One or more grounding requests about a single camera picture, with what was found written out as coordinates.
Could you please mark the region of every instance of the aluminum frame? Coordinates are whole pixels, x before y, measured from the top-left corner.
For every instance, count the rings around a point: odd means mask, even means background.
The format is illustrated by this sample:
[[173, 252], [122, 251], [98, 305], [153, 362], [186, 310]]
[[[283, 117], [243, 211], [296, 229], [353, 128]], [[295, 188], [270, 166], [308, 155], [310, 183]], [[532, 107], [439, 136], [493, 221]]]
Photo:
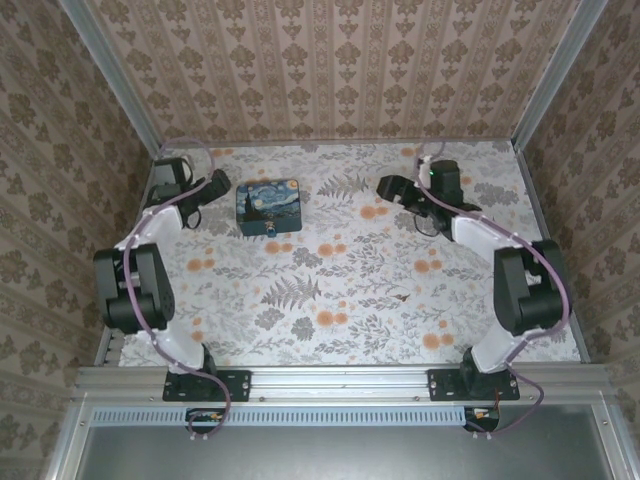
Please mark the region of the aluminum frame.
[[[425, 407], [427, 370], [450, 364], [365, 367], [247, 367], [253, 373], [251, 398], [232, 408], [251, 407]], [[613, 406], [614, 391], [602, 365], [523, 363], [516, 368], [545, 390], [545, 404], [590, 405], [609, 468], [616, 480], [638, 478], [626, 426]], [[76, 478], [95, 408], [166, 407], [162, 401], [167, 369], [163, 367], [87, 367], [79, 371], [71, 406], [53, 454], [47, 480]], [[521, 399], [502, 405], [531, 405], [537, 391], [521, 384]], [[219, 402], [172, 403], [172, 406], [221, 407]], [[434, 406], [486, 405], [486, 402], [438, 402]]]

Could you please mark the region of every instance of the floral fabric surface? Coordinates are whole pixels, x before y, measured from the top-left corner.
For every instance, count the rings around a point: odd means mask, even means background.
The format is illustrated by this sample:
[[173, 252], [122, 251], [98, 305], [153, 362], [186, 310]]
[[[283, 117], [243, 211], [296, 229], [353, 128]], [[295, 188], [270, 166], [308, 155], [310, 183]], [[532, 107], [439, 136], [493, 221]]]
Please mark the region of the floral fabric surface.
[[[411, 176], [416, 144], [216, 149], [235, 186], [264, 179], [300, 184], [300, 232], [244, 238], [235, 194], [203, 208], [197, 230], [162, 252], [176, 297], [173, 319], [219, 365], [365, 365], [457, 362], [497, 321], [492, 271], [466, 247], [416, 231], [413, 215], [382, 201], [382, 176]], [[440, 150], [427, 144], [427, 153]], [[196, 172], [205, 152], [188, 153]], [[447, 143], [465, 198], [502, 225], [540, 238], [511, 148]], [[523, 361], [579, 360], [569, 329], [528, 348]], [[120, 364], [161, 364], [129, 337]]]

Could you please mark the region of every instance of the vent grille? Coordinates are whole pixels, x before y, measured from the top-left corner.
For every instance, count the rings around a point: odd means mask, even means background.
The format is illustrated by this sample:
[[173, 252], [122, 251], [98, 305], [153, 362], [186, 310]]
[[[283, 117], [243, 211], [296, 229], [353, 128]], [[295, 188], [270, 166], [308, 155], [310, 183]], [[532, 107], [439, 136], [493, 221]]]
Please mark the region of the vent grille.
[[[184, 426], [187, 408], [97, 408], [91, 426]], [[195, 426], [211, 425], [193, 422]], [[235, 407], [228, 426], [446, 426], [464, 425], [464, 407]]]

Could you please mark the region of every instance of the small box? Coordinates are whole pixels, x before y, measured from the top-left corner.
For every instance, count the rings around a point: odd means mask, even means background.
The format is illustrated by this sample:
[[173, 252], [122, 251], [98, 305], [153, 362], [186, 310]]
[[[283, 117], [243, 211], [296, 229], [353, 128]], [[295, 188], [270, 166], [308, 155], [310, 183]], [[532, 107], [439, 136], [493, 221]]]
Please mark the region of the small box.
[[302, 230], [296, 180], [250, 183], [236, 189], [236, 222], [246, 237]]

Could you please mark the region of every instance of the purple cable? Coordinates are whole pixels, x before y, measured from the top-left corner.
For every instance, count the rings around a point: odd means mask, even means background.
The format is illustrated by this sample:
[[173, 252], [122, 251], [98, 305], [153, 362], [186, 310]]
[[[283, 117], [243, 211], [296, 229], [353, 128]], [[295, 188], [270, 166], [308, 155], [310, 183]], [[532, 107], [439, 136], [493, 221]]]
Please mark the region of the purple cable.
[[[142, 326], [144, 331], [147, 332], [147, 334], [149, 335], [149, 338], [151, 338], [151, 344], [153, 345], [153, 348], [155, 348], [156, 352], [158, 352], [158, 355], [160, 355], [162, 358], [164, 358], [170, 364], [180, 368], [181, 370], [184, 370], [187, 373], [190, 373], [191, 375], [196, 375], [196, 376], [201, 377], [201, 378], [206, 378], [208, 380], [212, 380], [216, 385], [218, 385], [218, 387], [220, 387], [220, 389], [224, 393], [225, 409], [224, 409], [224, 413], [222, 414], [222, 419], [220, 420], [218, 425], [216, 425], [213, 428], [213, 430], [211, 430], [211, 432], [208, 433], [209, 435], [214, 435], [215, 433], [217, 433], [220, 430], [220, 428], [222, 427], [224, 422], [227, 420], [227, 417], [229, 415], [229, 410], [231, 409], [231, 394], [229, 393], [229, 389], [216, 376], [211, 375], [209, 373], [200, 372], [200, 371], [198, 371], [198, 370], [196, 370], [194, 368], [191, 368], [191, 367], [183, 364], [182, 362], [176, 360], [171, 355], [169, 355], [167, 352], [162, 350], [162, 348], [158, 345], [158, 342], [156, 340], [156, 334], [153, 332], [153, 330], [151, 329], [151, 327], [149, 326], [149, 324], [145, 320], [144, 315], [142, 314], [142, 311], [140, 310], [140, 305], [138, 304], [138, 299], [136, 298], [135, 289], [134, 289], [133, 282], [132, 282], [132, 279], [131, 279], [131, 265], [130, 265], [130, 260], [129, 260], [129, 256], [131, 254], [131, 247], [133, 246], [133, 244], [135, 242], [136, 235], [138, 235], [142, 230], [144, 230], [144, 227], [147, 225], [147, 223], [149, 223], [151, 221], [151, 219], [155, 215], [157, 215], [159, 212], [161, 212], [165, 208], [173, 205], [174, 203], [176, 203], [176, 202], [178, 202], [178, 201], [180, 201], [180, 200], [182, 200], [184, 198], [190, 197], [191, 195], [199, 192], [204, 187], [206, 187], [207, 184], [211, 181], [211, 178], [213, 176], [213, 172], [216, 169], [215, 160], [214, 160], [213, 155], [209, 151], [209, 149], [200, 140], [197, 140], [195, 138], [190, 138], [190, 137], [180, 137], [180, 138], [174, 138], [174, 139], [171, 139], [171, 140], [167, 140], [164, 143], [164, 145], [162, 145], [162, 147], [160, 148], [160, 151], [158, 152], [158, 157], [162, 156], [162, 154], [166, 150], [167, 146], [169, 146], [170, 144], [184, 143], [184, 142], [195, 143], [198, 146], [202, 147], [207, 152], [207, 154], [209, 155], [209, 158], [211, 159], [211, 170], [209, 171], [209, 174], [207, 175], [206, 181], [202, 182], [198, 187], [194, 188], [193, 190], [189, 190], [188, 192], [182, 193], [182, 194], [178, 195], [177, 197], [174, 197], [174, 198], [172, 198], [170, 200], [167, 200], [163, 204], [155, 207], [152, 210], [151, 215], [147, 215], [146, 217], [144, 217], [134, 227], [133, 231], [131, 232], [131, 237], [129, 238], [129, 241], [127, 242], [127, 244], [125, 246], [125, 249], [124, 249], [124, 259], [123, 259], [124, 281], [125, 281], [125, 284], [127, 286], [127, 292], [129, 293], [129, 300], [131, 300], [131, 306], [133, 307], [133, 312], [136, 315], [138, 323], [140, 323], [140, 326]], [[195, 437], [196, 433], [193, 431], [192, 423], [193, 423], [193, 420], [190, 419], [190, 421], [189, 421], [189, 423], [187, 425], [187, 428], [188, 428], [189, 433], [191, 434], [191, 436], [193, 438], [193, 437]]]
[[[416, 156], [416, 160], [415, 160], [415, 164], [414, 164], [415, 175], [416, 175], [416, 178], [417, 178], [418, 185], [420, 186], [420, 190], [422, 190], [422, 193], [429, 200], [431, 200], [433, 203], [435, 203], [436, 205], [438, 205], [438, 206], [440, 206], [440, 207], [442, 207], [442, 208], [444, 208], [446, 210], [449, 210], [451, 212], [454, 212], [454, 213], [456, 213], [456, 214], [458, 214], [460, 216], [471, 218], [473, 220], [477, 220], [479, 222], [482, 222], [485, 225], [489, 226], [494, 231], [496, 231], [499, 234], [503, 235], [504, 237], [506, 237], [508, 239], [511, 239], [511, 240], [515, 241], [516, 243], [522, 245], [522, 247], [525, 248], [527, 251], [529, 251], [533, 255], [533, 257], [536, 260], [538, 260], [538, 262], [547, 270], [547, 272], [549, 272], [549, 276], [553, 279], [554, 283], [558, 287], [558, 291], [560, 293], [560, 298], [562, 299], [562, 317], [561, 317], [560, 321], [554, 327], [550, 328], [549, 330], [545, 330], [543, 332], [531, 335], [531, 337], [529, 337], [528, 339], [522, 340], [522, 342], [520, 342], [520, 344], [506, 358], [506, 362], [505, 363], [507, 364], [507, 369], [509, 370], [509, 372], [511, 372], [511, 374], [514, 377], [518, 378], [519, 380], [522, 380], [525, 383], [528, 383], [529, 385], [531, 385], [532, 387], [537, 389], [538, 392], [540, 392], [540, 394], [538, 396], [538, 399], [531, 406], [531, 408], [529, 410], [527, 410], [521, 417], [519, 417], [517, 420], [515, 420], [513, 423], [507, 425], [506, 427], [501, 428], [500, 430], [496, 430], [494, 432], [491, 432], [492, 435], [505, 433], [505, 432], [511, 430], [512, 428], [516, 427], [520, 423], [522, 423], [527, 417], [529, 417], [532, 413], [534, 413], [538, 409], [540, 404], [542, 404], [542, 401], [544, 400], [544, 390], [543, 390], [543, 388], [538, 383], [534, 382], [533, 380], [531, 380], [531, 379], [525, 377], [524, 375], [516, 372], [516, 370], [511, 366], [511, 362], [513, 362], [513, 360], [520, 354], [520, 352], [522, 352], [522, 350], [525, 349], [525, 347], [532, 340], [536, 340], [538, 338], [554, 335], [554, 334], [562, 331], [567, 326], [567, 323], [569, 322], [569, 314], [570, 314], [569, 295], [567, 293], [566, 287], [562, 283], [562, 279], [560, 278], [560, 275], [558, 274], [558, 272], [551, 266], [551, 264], [547, 261], [547, 259], [544, 258], [544, 256], [542, 256], [542, 254], [540, 254], [535, 248], [533, 248], [529, 244], [529, 242], [527, 242], [526, 240], [524, 240], [523, 238], [518, 236], [516, 233], [512, 233], [509, 230], [501, 227], [500, 225], [498, 225], [494, 221], [490, 220], [489, 218], [485, 217], [484, 215], [473, 213], [473, 212], [465, 212], [463, 210], [460, 210], [459, 208], [456, 208], [456, 207], [454, 207], [452, 205], [449, 205], [448, 203], [443, 202], [442, 200], [436, 198], [431, 193], [429, 193], [427, 188], [424, 186], [424, 183], [422, 182], [422, 179], [420, 178], [420, 158], [425, 153], [424, 152], [425, 145], [426, 145], [426, 143], [423, 143], [420, 146], [420, 149], [419, 149], [419, 152], [418, 152], [418, 154]], [[442, 146], [440, 147], [440, 151], [436, 155], [434, 155], [434, 157], [436, 157], [436, 158], [440, 157], [442, 155], [442, 152], [444, 151], [444, 147], [445, 147], [445, 142], [442, 142]]]

